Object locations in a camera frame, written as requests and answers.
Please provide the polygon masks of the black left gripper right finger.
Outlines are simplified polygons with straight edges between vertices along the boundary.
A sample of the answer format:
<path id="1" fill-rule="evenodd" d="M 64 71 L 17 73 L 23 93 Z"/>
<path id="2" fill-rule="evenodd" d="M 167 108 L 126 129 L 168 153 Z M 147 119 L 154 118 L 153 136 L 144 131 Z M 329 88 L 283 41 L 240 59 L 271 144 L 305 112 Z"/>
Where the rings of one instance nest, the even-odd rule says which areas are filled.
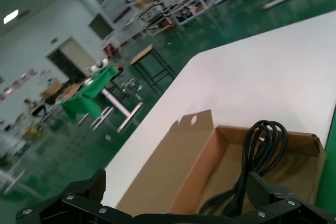
<path id="1" fill-rule="evenodd" d="M 236 223 L 335 223 L 335 215 L 266 182 L 256 173 L 247 179 L 247 195 L 254 211 L 234 217 Z"/>

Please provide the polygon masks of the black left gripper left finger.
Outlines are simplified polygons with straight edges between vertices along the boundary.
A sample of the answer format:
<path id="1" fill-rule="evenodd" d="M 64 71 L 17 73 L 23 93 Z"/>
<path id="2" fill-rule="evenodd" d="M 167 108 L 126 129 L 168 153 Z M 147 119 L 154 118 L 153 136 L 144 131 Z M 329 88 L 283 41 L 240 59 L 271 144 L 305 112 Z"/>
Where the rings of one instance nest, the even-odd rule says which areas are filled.
<path id="1" fill-rule="evenodd" d="M 106 171 L 70 183 L 57 196 L 19 210 L 16 223 L 129 223 L 131 215 L 101 204 Z"/>

